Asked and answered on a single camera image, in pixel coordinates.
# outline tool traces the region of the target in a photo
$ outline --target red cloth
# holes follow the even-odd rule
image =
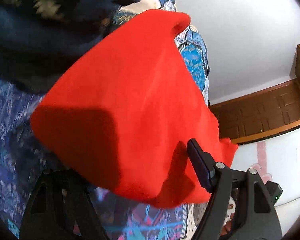
[[[175,46],[189,16],[148,10],[81,57],[31,116],[35,136],[97,186],[156,207],[202,203],[186,153],[195,138],[230,166],[237,145],[219,140]]]

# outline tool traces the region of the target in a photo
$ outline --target red fabric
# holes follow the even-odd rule
[[[88,51],[31,116],[35,136],[91,183],[154,205],[202,203],[186,153],[195,138],[230,166],[237,145],[218,121],[175,46],[183,13],[148,10]]]

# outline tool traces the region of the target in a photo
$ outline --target folded red fabric corner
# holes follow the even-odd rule
[[[187,156],[195,138],[231,165],[237,145],[219,139],[175,46],[184,13],[148,10],[104,38],[57,81],[31,116],[35,136],[89,182],[156,207],[202,203]]]

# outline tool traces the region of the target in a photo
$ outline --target white wall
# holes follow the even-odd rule
[[[176,0],[176,5],[191,16],[207,45],[211,104],[290,79],[300,44],[295,0]]]

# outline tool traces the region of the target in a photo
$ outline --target metal screw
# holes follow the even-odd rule
[[[43,172],[42,172],[42,174],[44,174],[44,175],[48,175],[49,173],[50,173],[50,170],[47,170],[47,169],[43,170]]]
[[[216,167],[219,169],[223,169],[225,167],[225,165],[223,163],[217,163]]]
[[[250,169],[249,169],[249,172],[250,172],[251,174],[257,174],[257,170],[254,169],[254,168],[250,168]]]

